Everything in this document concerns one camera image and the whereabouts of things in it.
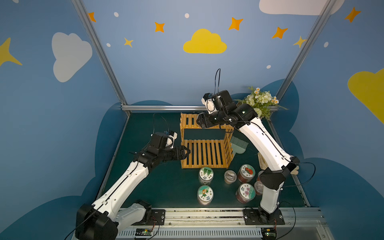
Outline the bamboo two-tier shelf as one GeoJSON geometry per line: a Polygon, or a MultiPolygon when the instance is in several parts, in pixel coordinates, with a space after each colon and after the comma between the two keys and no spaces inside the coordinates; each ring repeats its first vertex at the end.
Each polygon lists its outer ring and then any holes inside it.
{"type": "Polygon", "coordinates": [[[234,151],[231,139],[234,128],[229,125],[215,126],[208,130],[219,130],[224,134],[222,138],[188,139],[185,137],[186,130],[194,133],[203,129],[197,124],[197,114],[181,113],[180,132],[182,145],[191,150],[190,155],[181,161],[183,169],[199,169],[209,167],[214,169],[227,169],[234,159],[234,151]]]}

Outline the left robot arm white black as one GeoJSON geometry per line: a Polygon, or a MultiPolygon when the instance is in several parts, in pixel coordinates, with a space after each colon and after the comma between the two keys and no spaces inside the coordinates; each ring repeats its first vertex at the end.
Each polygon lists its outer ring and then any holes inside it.
{"type": "Polygon", "coordinates": [[[133,190],[161,162],[186,159],[191,150],[174,145],[177,133],[154,133],[149,143],[135,153],[132,162],[122,176],[91,205],[83,204],[77,211],[77,240],[114,240],[118,233],[135,223],[146,223],[152,206],[138,201],[121,211],[123,203],[133,190]]]}

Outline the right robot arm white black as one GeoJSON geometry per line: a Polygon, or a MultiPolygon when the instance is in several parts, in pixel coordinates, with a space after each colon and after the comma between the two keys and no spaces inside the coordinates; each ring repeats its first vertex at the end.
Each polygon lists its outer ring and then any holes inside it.
{"type": "Polygon", "coordinates": [[[227,124],[244,134],[267,163],[267,169],[260,175],[264,185],[259,212],[263,217],[269,217],[277,211],[280,190],[286,178],[300,164],[297,157],[286,153],[265,129],[254,109],[242,104],[231,103],[221,107],[208,100],[204,103],[207,113],[199,114],[196,122],[203,128],[227,124]]]}

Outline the large jar green leaf lid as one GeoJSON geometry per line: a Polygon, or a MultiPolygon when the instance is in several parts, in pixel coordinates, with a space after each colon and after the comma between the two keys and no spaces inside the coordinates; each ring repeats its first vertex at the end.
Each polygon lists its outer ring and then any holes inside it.
{"type": "Polygon", "coordinates": [[[214,178],[214,171],[209,167],[202,167],[199,170],[199,182],[201,185],[209,185],[214,178]]]}

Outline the small clear jar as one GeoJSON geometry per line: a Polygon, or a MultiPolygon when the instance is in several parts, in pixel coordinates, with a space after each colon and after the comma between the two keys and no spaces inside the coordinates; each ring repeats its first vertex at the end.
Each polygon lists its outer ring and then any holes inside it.
{"type": "Polygon", "coordinates": [[[260,180],[257,180],[254,183],[254,188],[255,188],[255,191],[256,191],[256,195],[261,196],[263,194],[264,185],[263,185],[263,183],[260,180]]]}
{"type": "Polygon", "coordinates": [[[228,185],[233,184],[237,180],[237,174],[232,170],[228,170],[224,174],[224,180],[228,185]]]}
{"type": "Polygon", "coordinates": [[[258,172],[257,181],[260,181],[260,175],[264,172],[264,170],[258,172]]]}

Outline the white green artificial flowers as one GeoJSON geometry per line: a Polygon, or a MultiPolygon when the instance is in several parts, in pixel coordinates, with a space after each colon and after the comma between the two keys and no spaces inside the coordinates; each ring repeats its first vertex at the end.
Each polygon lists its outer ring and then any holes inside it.
{"type": "Polygon", "coordinates": [[[272,107],[282,108],[280,101],[276,96],[272,96],[270,91],[262,91],[260,88],[249,87],[251,93],[243,99],[236,99],[237,105],[248,104],[257,113],[260,119],[270,120],[272,115],[272,107]]]}

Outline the rear aluminium crossbar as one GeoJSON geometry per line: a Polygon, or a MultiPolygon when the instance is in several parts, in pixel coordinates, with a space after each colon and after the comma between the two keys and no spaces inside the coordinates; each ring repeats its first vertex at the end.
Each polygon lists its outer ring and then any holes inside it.
{"type": "Polygon", "coordinates": [[[123,111],[206,112],[205,106],[122,105],[123,111]]]}

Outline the large jar red strawberry lid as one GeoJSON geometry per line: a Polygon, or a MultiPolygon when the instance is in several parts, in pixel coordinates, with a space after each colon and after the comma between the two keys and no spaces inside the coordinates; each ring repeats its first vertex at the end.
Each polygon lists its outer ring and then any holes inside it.
{"type": "Polygon", "coordinates": [[[238,180],[241,183],[249,183],[255,177],[255,168],[249,164],[244,164],[238,171],[238,180]]]}

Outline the beige work gloves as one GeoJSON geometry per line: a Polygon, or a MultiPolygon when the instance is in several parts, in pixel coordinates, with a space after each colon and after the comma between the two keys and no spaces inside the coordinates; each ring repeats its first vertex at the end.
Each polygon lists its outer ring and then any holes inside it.
{"type": "MultiPolygon", "coordinates": [[[[268,164],[261,153],[258,153],[259,165],[262,171],[266,170],[268,164]]],[[[291,175],[297,175],[299,173],[299,166],[297,166],[293,171],[291,171],[291,175]]]]}

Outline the small clear jar upper right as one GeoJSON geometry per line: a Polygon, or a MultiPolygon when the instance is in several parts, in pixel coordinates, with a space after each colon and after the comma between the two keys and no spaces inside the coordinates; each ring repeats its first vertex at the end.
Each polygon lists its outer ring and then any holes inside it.
{"type": "Polygon", "coordinates": [[[257,181],[260,181],[260,175],[264,172],[264,170],[258,172],[257,181]]]}

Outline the small clear jar lower right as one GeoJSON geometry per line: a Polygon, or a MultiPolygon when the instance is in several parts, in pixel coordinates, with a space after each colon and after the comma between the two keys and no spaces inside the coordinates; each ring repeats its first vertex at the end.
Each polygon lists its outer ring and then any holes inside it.
{"type": "Polygon", "coordinates": [[[257,180],[254,183],[254,188],[255,188],[255,191],[256,191],[256,195],[261,196],[263,194],[264,185],[263,185],[263,183],[260,180],[257,180]]]}

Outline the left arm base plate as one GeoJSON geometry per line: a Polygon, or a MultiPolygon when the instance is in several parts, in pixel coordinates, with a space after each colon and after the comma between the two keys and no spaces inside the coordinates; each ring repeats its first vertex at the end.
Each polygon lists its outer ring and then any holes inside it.
{"type": "Polygon", "coordinates": [[[156,225],[163,226],[165,224],[166,210],[154,209],[151,213],[145,213],[144,218],[140,222],[136,222],[133,226],[150,226],[156,223],[156,225]]]}

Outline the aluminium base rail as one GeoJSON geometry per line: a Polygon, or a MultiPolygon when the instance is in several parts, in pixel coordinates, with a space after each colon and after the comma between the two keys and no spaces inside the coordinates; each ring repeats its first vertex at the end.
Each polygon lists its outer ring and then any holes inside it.
{"type": "Polygon", "coordinates": [[[285,225],[246,225],[245,208],[166,208],[165,224],[129,226],[115,240],[262,240],[262,228],[277,230],[277,240],[332,240],[333,234],[318,208],[281,208],[285,225]],[[149,238],[136,229],[152,230],[149,238]]]}

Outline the left aluminium frame post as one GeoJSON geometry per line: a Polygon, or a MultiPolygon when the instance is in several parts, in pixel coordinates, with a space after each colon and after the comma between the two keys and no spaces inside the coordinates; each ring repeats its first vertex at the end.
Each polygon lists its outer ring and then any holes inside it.
{"type": "Polygon", "coordinates": [[[78,14],[78,16],[80,17],[82,23],[83,23],[83,26],[88,34],[88,36],[90,37],[90,40],[92,42],[92,45],[94,47],[94,49],[96,50],[96,53],[103,65],[103,68],[114,88],[114,91],[121,103],[121,109],[122,111],[124,111],[127,115],[127,117],[129,118],[130,115],[131,115],[131,111],[129,110],[123,110],[123,107],[127,105],[127,100],[124,96],[124,93],[123,93],[123,90],[119,84],[119,81],[112,69],[112,66],[110,64],[110,61],[108,60],[108,57],[106,55],[106,52],[102,46],[102,43],[100,41],[100,38],[98,37],[97,35],[97,32],[93,26],[93,23],[88,15],[88,12],[87,12],[87,9],[86,9],[86,6],[84,4],[83,1],[81,0],[72,0],[72,3],[76,9],[76,12],[78,14]]]}

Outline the aluminium frame post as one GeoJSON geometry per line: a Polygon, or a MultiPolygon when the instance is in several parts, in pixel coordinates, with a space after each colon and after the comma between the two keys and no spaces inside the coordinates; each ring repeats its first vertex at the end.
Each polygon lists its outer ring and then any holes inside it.
{"type": "Polygon", "coordinates": [[[92,42],[92,45],[94,47],[94,49],[96,50],[96,53],[103,65],[103,68],[114,88],[114,91],[121,103],[121,109],[122,111],[124,111],[127,115],[127,117],[129,118],[130,115],[131,115],[131,111],[129,110],[123,110],[123,107],[127,105],[127,100],[124,96],[124,93],[123,93],[123,90],[119,84],[119,81],[112,69],[112,66],[110,64],[110,61],[108,60],[108,57],[106,55],[106,52],[102,46],[102,43],[100,41],[100,38],[98,37],[97,35],[97,32],[93,26],[93,23],[88,15],[88,12],[87,12],[87,9],[86,9],[86,6],[84,4],[83,1],[81,0],[72,0],[72,3],[76,9],[76,12],[78,14],[78,16],[80,17],[82,23],[83,23],[83,26],[88,34],[88,36],[90,37],[90,40],[92,42]]]}
{"type": "Polygon", "coordinates": [[[320,15],[316,19],[311,31],[309,32],[309,34],[307,36],[307,40],[304,42],[304,46],[301,47],[301,50],[299,51],[291,69],[289,70],[287,76],[285,77],[284,81],[282,82],[281,86],[279,87],[279,89],[276,93],[276,97],[279,101],[285,95],[290,84],[294,80],[294,77],[298,73],[301,65],[305,61],[309,52],[311,51],[315,41],[317,40],[317,38],[320,35],[320,33],[322,32],[323,28],[327,24],[327,21],[330,18],[330,16],[332,15],[331,12],[332,12],[336,3],[337,3],[336,0],[326,1],[323,9],[320,12],[320,15]]]}

